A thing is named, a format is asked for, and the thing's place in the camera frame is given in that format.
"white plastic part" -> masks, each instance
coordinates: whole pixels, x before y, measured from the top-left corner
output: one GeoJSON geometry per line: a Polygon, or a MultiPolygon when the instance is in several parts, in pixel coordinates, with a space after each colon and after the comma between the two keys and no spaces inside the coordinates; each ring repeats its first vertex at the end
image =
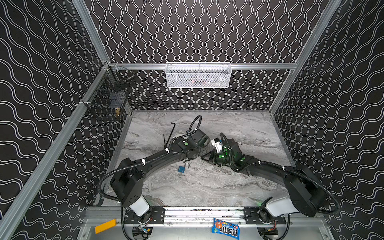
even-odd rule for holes
{"type": "Polygon", "coordinates": [[[269,202],[267,202],[265,208],[274,217],[280,216],[281,214],[288,214],[299,211],[293,206],[293,203],[288,196],[275,200],[271,199],[269,202]]]}
{"type": "Polygon", "coordinates": [[[141,217],[144,213],[146,213],[149,210],[149,205],[143,195],[139,197],[136,202],[134,202],[132,205],[129,206],[137,216],[141,217]]]}
{"type": "Polygon", "coordinates": [[[227,88],[231,79],[230,63],[166,63],[169,88],[227,88]]]}
{"type": "Polygon", "coordinates": [[[223,146],[221,145],[220,141],[215,142],[215,140],[211,140],[212,146],[216,148],[216,152],[220,152],[223,146]]]}

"white wire basket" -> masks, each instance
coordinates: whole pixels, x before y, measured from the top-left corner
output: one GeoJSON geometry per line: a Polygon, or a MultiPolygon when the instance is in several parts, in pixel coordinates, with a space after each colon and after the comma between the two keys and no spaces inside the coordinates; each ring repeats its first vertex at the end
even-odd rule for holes
{"type": "Polygon", "coordinates": [[[227,88],[230,63],[166,63],[169,88],[227,88]]]}

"candy bag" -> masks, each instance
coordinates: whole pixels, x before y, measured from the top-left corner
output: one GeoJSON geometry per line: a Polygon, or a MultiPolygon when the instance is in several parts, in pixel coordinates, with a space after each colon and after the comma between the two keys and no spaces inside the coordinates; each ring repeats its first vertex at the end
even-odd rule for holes
{"type": "Polygon", "coordinates": [[[227,236],[231,236],[237,240],[240,239],[239,225],[221,221],[214,218],[214,226],[212,227],[213,233],[221,233],[227,236]]]}

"black wire basket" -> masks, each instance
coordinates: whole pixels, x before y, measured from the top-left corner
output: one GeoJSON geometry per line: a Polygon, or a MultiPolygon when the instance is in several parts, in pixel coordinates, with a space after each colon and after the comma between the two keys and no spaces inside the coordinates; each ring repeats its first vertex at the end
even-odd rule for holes
{"type": "Polygon", "coordinates": [[[128,88],[135,75],[117,78],[108,74],[103,78],[87,108],[98,121],[123,121],[126,114],[125,105],[128,100],[128,88]]]}

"wire mesh basket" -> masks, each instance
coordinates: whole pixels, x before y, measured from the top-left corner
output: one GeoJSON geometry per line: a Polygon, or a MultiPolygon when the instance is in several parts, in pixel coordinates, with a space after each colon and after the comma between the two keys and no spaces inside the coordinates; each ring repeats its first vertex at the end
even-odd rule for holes
{"type": "Polygon", "coordinates": [[[227,88],[230,63],[166,63],[169,88],[227,88]]]}
{"type": "Polygon", "coordinates": [[[87,108],[98,121],[123,121],[124,106],[127,103],[128,92],[134,79],[119,79],[112,74],[103,78],[87,108]]]}
{"type": "Polygon", "coordinates": [[[124,76],[105,76],[105,79],[107,79],[109,82],[113,83],[113,88],[119,92],[123,89],[129,88],[135,78],[135,74],[132,71],[126,71],[124,76]]]}

